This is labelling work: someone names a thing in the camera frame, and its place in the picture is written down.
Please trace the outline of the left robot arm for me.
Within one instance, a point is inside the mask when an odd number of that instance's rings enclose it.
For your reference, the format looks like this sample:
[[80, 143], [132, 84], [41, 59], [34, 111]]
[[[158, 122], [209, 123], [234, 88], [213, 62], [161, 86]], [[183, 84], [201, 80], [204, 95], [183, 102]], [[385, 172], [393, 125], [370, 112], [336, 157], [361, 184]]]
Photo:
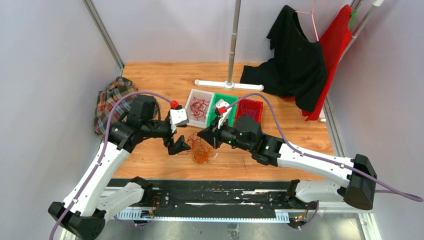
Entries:
[[162, 118], [158, 97], [147, 91], [133, 93], [129, 111], [117, 121], [107, 122], [104, 141], [79, 183], [63, 201], [54, 201], [48, 208], [56, 227], [82, 240], [94, 240], [125, 208], [152, 204], [153, 186], [141, 177], [132, 178], [106, 198], [101, 196], [118, 167], [143, 141], [162, 139], [171, 156], [190, 149], [183, 136], [174, 140], [177, 129], [189, 122], [187, 111], [177, 101], [170, 101], [167, 116]]

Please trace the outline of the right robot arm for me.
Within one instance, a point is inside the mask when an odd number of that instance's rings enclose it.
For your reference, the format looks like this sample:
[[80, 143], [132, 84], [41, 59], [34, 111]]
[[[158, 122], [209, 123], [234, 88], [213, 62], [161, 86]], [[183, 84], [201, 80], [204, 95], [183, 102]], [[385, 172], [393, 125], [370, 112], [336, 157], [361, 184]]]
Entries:
[[376, 183], [365, 176], [377, 177], [368, 157], [338, 157], [299, 147], [276, 136], [263, 133], [261, 125], [243, 115], [233, 126], [219, 124], [216, 118], [198, 137], [217, 149], [228, 144], [251, 154], [265, 166], [299, 169], [323, 177], [323, 180], [291, 180], [286, 203], [294, 209], [315, 201], [344, 202], [360, 210], [372, 210]]

